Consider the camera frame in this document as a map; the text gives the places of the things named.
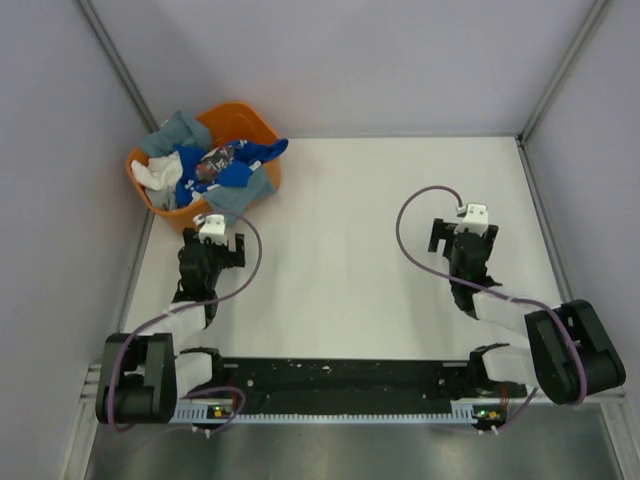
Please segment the blue t shirt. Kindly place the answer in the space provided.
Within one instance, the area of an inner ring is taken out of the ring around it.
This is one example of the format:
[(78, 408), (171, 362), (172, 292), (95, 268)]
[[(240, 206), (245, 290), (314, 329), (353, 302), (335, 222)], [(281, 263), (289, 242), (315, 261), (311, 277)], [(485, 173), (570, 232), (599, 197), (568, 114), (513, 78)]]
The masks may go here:
[(241, 139), (222, 146), (235, 148), (234, 161), (215, 182), (203, 183), (196, 176), (196, 166), (208, 152), (198, 147), (176, 145), (176, 152), (179, 153), (183, 167), (183, 175), (175, 186), (176, 205), (179, 208), (189, 206), (215, 187), (247, 187), (256, 170), (255, 164), (263, 165), (279, 157), (288, 148), (289, 140), (278, 139), (270, 145), (264, 145)]

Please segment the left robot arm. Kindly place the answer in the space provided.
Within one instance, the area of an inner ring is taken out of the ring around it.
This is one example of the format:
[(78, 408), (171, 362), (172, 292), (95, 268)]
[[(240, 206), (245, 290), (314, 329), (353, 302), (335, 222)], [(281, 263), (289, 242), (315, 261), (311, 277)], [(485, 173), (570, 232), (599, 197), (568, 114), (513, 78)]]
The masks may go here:
[(185, 342), (211, 326), (220, 302), (245, 286), (219, 296), (223, 271), (246, 266), (245, 236), (227, 235), (225, 224), (186, 228), (177, 253), (179, 277), (167, 310), (132, 333), (115, 333), (104, 344), (95, 414), (117, 431), (133, 424), (167, 423), (178, 400), (195, 387), (216, 396), (226, 387), (225, 370), (212, 354), (188, 349)]

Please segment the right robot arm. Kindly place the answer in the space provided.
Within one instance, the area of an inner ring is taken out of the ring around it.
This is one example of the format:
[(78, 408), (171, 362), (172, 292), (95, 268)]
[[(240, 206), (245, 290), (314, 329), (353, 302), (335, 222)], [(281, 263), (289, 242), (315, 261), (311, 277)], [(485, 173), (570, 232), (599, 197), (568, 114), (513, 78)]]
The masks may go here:
[(487, 396), (503, 382), (523, 384), (541, 389), (562, 405), (623, 385), (624, 364), (588, 301), (572, 300), (549, 313), (541, 306), (518, 302), (488, 274), (497, 233), (496, 225), (476, 234), (437, 218), (429, 239), (430, 252), (444, 245), (447, 279), (458, 309), (528, 342), (525, 347), (496, 343), (473, 350), (466, 372), (469, 388)]

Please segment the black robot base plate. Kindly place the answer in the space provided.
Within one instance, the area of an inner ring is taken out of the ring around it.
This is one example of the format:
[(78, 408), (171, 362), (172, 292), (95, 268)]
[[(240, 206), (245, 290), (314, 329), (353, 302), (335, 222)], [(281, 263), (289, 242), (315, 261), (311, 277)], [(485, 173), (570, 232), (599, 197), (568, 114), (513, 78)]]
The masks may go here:
[(454, 400), (503, 393), (473, 383), (465, 361), (251, 357), (216, 359), (213, 377), (189, 390), (222, 386), (242, 390), (245, 414), (444, 413)]

